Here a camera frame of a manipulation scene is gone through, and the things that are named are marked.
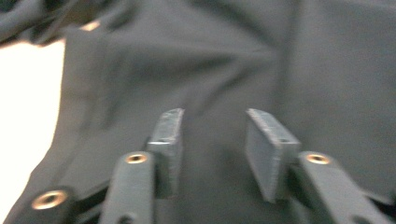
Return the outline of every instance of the rectangular clamp pad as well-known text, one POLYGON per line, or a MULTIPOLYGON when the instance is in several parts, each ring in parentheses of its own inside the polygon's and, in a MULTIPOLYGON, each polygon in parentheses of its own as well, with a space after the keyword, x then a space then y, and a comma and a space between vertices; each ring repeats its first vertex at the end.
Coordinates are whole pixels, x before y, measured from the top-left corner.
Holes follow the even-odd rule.
POLYGON ((297 157, 300 142, 271 114, 247 111, 246 153, 265 201, 286 199, 287 167, 297 157))
POLYGON ((155 156, 158 183, 156 197, 167 198, 177 192, 180 173, 182 144, 180 126, 183 109, 163 113, 148 141, 148 152, 155 156))

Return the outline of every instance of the wrinkled cloth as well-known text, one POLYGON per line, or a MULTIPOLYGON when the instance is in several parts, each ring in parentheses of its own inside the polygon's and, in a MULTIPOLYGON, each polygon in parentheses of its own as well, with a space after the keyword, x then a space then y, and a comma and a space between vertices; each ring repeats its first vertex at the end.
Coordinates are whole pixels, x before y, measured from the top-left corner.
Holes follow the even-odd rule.
POLYGON ((175 199, 157 223, 293 223, 265 203, 245 155, 246 110, 272 113, 302 150, 336 158, 364 190, 396 186, 396 6, 371 0, 110 1, 66 33, 59 120, 6 223, 45 188, 79 198, 184 108, 175 199))

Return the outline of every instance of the clamp jaw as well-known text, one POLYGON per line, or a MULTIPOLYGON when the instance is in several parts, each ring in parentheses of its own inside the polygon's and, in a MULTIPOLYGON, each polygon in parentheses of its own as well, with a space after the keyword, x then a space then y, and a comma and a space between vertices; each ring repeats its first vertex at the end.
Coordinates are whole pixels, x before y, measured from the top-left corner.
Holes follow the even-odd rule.
POLYGON ((183 109, 163 113, 145 150, 123 155, 109 184, 90 198, 78 199, 67 187, 46 189, 26 204, 13 223, 154 223, 154 200, 177 193, 183 114, 183 109))
POLYGON ((289 200, 304 224, 393 223, 395 203, 367 197, 336 159, 299 152, 300 142, 266 112, 247 116, 247 158, 266 202, 289 200))

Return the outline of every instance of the grommet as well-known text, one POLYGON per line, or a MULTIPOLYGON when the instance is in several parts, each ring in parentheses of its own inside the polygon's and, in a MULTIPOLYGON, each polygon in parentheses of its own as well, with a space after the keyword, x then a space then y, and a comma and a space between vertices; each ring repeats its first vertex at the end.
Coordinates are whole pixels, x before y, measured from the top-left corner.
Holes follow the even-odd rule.
POLYGON ((316 163, 316 164, 325 165, 325 164, 330 163, 330 160, 327 157, 319 155, 319 154, 309 154, 306 156, 306 159, 308 161, 316 163))
POLYGON ((134 164, 146 161, 148 158, 142 154, 134 154, 126 158, 126 162, 134 164))
POLYGON ((32 207, 35 210, 49 209, 58 206, 67 199, 67 194, 63 190, 48 191, 32 202, 32 207))

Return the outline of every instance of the metal rivet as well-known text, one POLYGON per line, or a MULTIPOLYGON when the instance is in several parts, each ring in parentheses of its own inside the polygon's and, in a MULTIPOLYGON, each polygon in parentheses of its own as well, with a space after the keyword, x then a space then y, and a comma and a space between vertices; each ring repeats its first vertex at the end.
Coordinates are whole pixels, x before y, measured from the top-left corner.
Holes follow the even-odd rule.
POLYGON ((316 163, 316 164, 329 164, 330 160, 327 157, 324 157, 319 154, 309 154, 306 156, 306 159, 310 162, 316 163))
POLYGON ((35 210, 49 209, 63 203, 66 198, 67 194, 63 190, 48 191, 35 198, 32 207, 35 210))
POLYGON ((128 163, 140 163, 140 162, 146 161, 147 159, 148 159, 148 157, 145 155, 134 154, 132 156, 127 157, 125 161, 128 163))

